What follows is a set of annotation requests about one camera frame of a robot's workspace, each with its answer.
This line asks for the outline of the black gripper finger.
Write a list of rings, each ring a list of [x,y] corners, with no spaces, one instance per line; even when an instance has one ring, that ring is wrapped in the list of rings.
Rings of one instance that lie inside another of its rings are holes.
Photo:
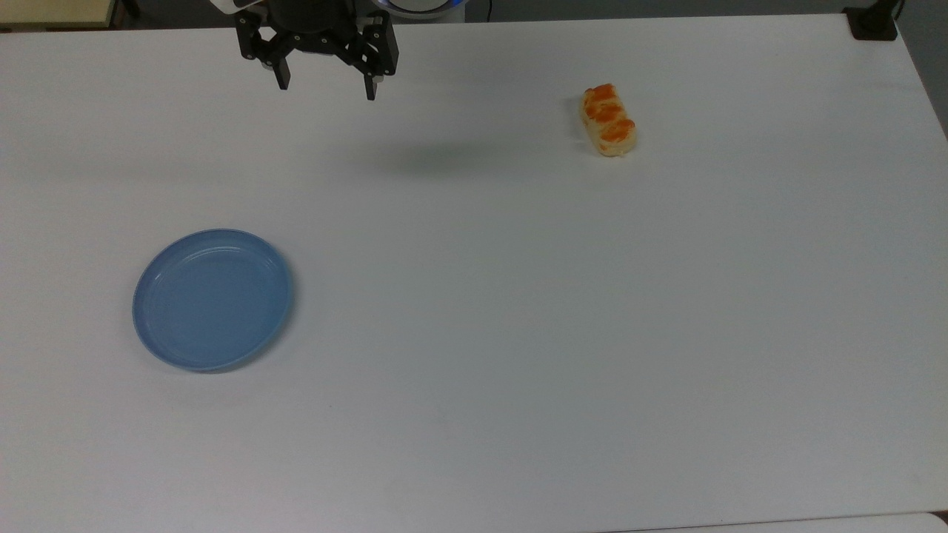
[[[291,72],[287,57],[295,49],[296,35],[277,30],[271,39],[261,34],[263,18],[252,11],[241,10],[235,14],[235,30],[241,56],[256,60],[275,76],[281,90],[289,88]]]
[[[397,70],[399,49],[392,17],[371,13],[355,18],[351,27],[351,33],[343,38],[342,58],[363,75],[367,100],[375,101],[379,84]]]

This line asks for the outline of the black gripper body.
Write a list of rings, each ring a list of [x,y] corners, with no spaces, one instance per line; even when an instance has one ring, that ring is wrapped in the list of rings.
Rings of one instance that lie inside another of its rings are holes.
[[[356,8],[352,1],[264,1],[265,20],[275,35],[263,43],[262,58],[289,52],[358,58]]]

